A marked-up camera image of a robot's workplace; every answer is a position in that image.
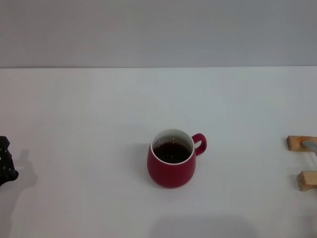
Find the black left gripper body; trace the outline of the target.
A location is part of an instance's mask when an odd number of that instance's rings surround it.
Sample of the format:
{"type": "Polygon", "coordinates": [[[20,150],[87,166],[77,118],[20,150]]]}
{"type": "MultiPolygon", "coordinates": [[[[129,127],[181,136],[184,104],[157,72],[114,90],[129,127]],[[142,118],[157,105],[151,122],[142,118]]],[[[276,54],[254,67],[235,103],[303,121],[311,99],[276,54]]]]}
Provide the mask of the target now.
{"type": "Polygon", "coordinates": [[[0,186],[7,182],[7,165],[4,161],[0,162],[0,186]]]}

